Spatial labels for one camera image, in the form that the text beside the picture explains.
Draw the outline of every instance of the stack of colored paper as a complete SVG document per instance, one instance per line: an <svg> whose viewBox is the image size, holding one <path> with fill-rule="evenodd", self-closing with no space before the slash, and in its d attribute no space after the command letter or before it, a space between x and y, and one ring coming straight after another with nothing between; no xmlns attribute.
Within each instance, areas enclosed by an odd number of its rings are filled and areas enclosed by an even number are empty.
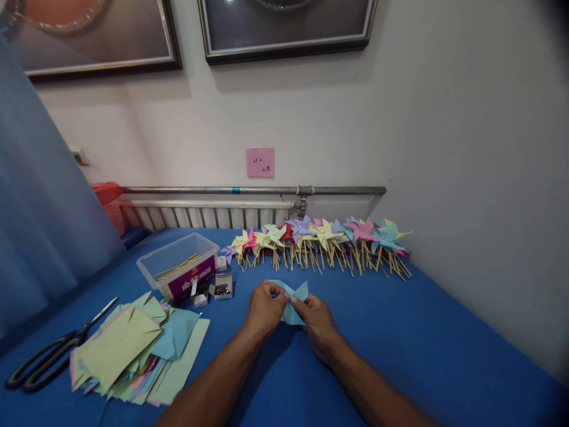
<svg viewBox="0 0 569 427"><path fill-rule="evenodd" d="M209 320L142 295L120 305L70 356L71 389L170 405L184 387Z"/></svg>

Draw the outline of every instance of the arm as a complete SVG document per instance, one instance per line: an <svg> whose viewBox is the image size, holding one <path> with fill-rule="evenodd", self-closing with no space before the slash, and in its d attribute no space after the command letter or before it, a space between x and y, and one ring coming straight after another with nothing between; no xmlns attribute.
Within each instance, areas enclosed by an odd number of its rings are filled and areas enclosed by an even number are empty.
<svg viewBox="0 0 569 427"><path fill-rule="evenodd" d="M288 294L274 283L263 281L256 287L241 329L174 400L156 427L225 425L257 353L279 324L288 302Z"/></svg>
<svg viewBox="0 0 569 427"><path fill-rule="evenodd" d="M306 323L314 352L334 371L368 425L436 425L350 347L324 301L311 294L306 302L290 301Z"/></svg>

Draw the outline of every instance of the scissors blade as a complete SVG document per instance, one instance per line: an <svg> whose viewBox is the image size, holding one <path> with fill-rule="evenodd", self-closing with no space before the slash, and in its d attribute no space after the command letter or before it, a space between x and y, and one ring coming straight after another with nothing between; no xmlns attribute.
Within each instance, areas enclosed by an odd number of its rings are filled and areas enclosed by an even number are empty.
<svg viewBox="0 0 569 427"><path fill-rule="evenodd" d="M91 321L85 325L85 327L89 327L90 325L94 324L97 320L99 320L108 311L108 309L111 308L115 302L117 302L117 300L118 297L111 299L111 301L107 305L105 305L105 308L99 311L97 315L93 317Z"/></svg>

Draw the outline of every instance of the clear plastic box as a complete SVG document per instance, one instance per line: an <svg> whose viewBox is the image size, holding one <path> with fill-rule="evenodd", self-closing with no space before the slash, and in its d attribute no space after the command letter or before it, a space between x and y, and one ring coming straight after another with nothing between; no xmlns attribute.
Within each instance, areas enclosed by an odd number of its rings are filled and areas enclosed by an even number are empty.
<svg viewBox="0 0 569 427"><path fill-rule="evenodd" d="M158 289L170 303L179 302L190 295L191 280L198 276L198 285L215 275L219 246L198 233L192 233L138 259L136 265L150 284ZM155 276L183 264L193 254L199 258L157 282Z"/></svg>

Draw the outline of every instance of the forearm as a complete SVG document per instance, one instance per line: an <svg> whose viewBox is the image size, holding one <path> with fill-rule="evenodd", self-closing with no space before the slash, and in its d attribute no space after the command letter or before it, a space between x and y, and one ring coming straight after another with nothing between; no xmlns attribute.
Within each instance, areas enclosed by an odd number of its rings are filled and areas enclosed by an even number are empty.
<svg viewBox="0 0 569 427"><path fill-rule="evenodd" d="M241 328L176 398L156 426L225 425L264 339L252 328Z"/></svg>
<svg viewBox="0 0 569 427"><path fill-rule="evenodd" d="M436 425L363 360L347 342L339 344L334 351L331 368L368 425Z"/></svg>

